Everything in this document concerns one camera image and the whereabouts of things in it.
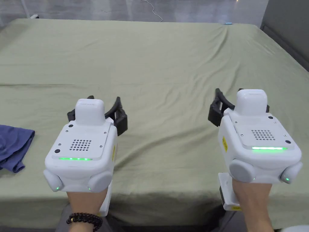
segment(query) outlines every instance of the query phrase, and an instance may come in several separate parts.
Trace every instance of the gray round knob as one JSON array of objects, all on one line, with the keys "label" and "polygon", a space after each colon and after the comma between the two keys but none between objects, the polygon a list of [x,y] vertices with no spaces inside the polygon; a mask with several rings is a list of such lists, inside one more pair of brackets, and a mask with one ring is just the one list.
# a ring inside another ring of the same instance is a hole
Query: gray round knob
[{"label": "gray round knob", "polygon": [[233,159],[229,168],[232,177],[238,181],[250,183],[256,177],[253,165],[244,161]]}]

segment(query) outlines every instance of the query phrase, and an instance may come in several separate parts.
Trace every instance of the white cable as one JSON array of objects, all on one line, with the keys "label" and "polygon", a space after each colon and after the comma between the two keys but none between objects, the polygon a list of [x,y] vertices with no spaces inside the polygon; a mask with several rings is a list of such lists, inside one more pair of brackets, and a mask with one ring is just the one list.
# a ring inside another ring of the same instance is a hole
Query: white cable
[{"label": "white cable", "polygon": [[24,0],[20,0],[20,1],[21,1],[22,6],[23,6],[23,10],[24,10],[25,13],[26,13],[27,18],[29,19],[29,18],[30,18],[30,13],[29,13],[29,11],[28,11],[28,8],[27,8],[27,6],[26,6],[26,3],[25,3]]},{"label": "white cable", "polygon": [[142,1],[144,1],[144,2],[147,2],[149,5],[151,5],[152,6],[152,13],[155,15],[155,16],[158,16],[160,19],[161,19],[161,21],[160,22],[162,22],[163,21],[163,19],[159,16],[159,15],[157,15],[156,13],[154,13],[154,9],[155,9],[155,7],[151,4],[151,3],[149,3],[147,0],[142,0]]}]

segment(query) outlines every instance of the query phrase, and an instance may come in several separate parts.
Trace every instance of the speaker grille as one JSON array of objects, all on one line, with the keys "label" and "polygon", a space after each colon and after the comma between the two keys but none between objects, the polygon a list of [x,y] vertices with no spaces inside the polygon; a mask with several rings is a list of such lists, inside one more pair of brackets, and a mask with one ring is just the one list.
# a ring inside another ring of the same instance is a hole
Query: speaker grille
[{"label": "speaker grille", "polygon": [[91,146],[91,140],[74,139],[70,151],[88,151]]},{"label": "speaker grille", "polygon": [[256,140],[276,140],[270,130],[251,130]]}]

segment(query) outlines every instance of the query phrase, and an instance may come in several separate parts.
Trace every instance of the power cord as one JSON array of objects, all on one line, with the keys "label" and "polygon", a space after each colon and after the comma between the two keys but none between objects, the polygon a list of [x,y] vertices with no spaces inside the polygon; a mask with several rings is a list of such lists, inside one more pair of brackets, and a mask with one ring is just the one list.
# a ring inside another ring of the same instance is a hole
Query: power cord
[{"label": "power cord", "polygon": [[160,22],[162,22],[162,21],[163,21],[163,19],[162,19],[159,15],[157,15],[156,13],[154,13],[154,9],[155,9],[155,7],[154,7],[151,3],[149,3],[147,0],[142,0],[142,1],[147,2],[149,5],[151,5],[151,6],[152,6],[152,13],[153,13],[155,16],[158,16],[158,17],[161,19],[161,21],[160,21]]}]

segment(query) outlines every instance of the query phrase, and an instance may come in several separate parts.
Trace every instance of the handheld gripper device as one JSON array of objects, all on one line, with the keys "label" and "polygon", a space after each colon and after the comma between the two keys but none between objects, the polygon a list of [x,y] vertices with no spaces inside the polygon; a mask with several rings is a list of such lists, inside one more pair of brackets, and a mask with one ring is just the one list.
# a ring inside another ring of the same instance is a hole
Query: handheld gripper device
[{"label": "handheld gripper device", "polygon": [[68,114],[45,158],[44,176],[54,191],[101,192],[108,187],[100,213],[106,216],[112,191],[112,175],[117,154],[117,136],[128,129],[120,98],[104,113],[102,100],[79,99]]},{"label": "handheld gripper device", "polygon": [[290,184],[303,166],[301,150],[269,113],[263,90],[240,89],[233,105],[217,88],[208,120],[220,126],[218,141],[228,168],[228,173],[219,173],[225,210],[240,210],[232,178],[246,183]]}]

